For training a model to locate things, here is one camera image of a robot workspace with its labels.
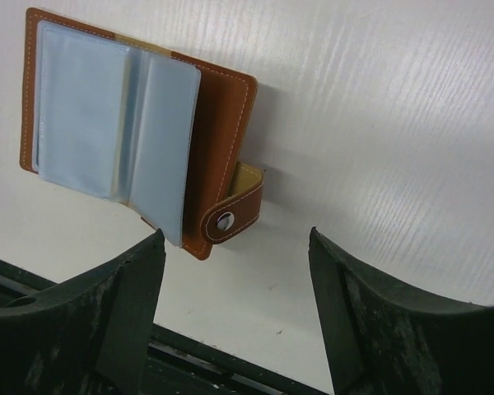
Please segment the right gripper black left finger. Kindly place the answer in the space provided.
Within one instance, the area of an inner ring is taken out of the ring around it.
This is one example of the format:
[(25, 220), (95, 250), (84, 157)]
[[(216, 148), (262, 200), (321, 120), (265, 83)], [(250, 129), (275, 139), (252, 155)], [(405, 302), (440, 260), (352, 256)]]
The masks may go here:
[(137, 394), (165, 269), (160, 230), (0, 307), (0, 394)]

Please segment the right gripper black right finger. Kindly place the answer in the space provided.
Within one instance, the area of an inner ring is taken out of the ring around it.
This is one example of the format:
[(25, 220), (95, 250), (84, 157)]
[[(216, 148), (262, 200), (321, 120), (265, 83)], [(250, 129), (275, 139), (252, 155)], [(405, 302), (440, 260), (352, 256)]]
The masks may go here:
[(412, 286), (310, 232), (310, 276), (337, 394), (494, 394), (494, 306)]

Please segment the brown leather card holder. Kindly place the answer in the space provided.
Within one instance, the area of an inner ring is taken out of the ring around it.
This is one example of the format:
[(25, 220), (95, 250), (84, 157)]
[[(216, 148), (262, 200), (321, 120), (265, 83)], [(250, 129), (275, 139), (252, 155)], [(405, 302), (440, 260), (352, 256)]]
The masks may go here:
[(26, 12), (22, 169), (122, 204), (206, 259), (253, 225), (263, 172), (242, 163), (248, 74), (52, 12)]

